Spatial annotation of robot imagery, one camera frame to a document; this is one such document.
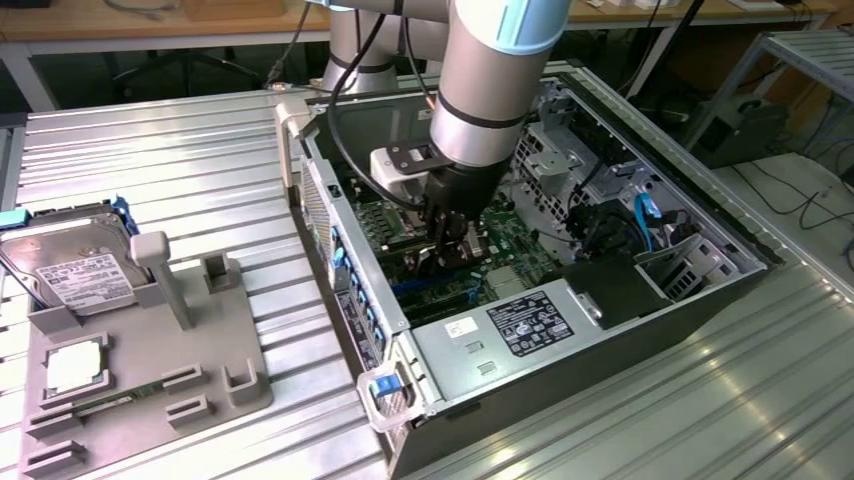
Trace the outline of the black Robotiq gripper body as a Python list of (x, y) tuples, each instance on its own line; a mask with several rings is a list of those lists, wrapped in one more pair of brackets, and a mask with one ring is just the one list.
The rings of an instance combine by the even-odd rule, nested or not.
[(486, 167), (471, 167), (459, 163), (432, 170), (427, 175), (426, 214), (435, 218), (440, 213), (463, 215), (478, 220), (494, 199), (508, 161)]

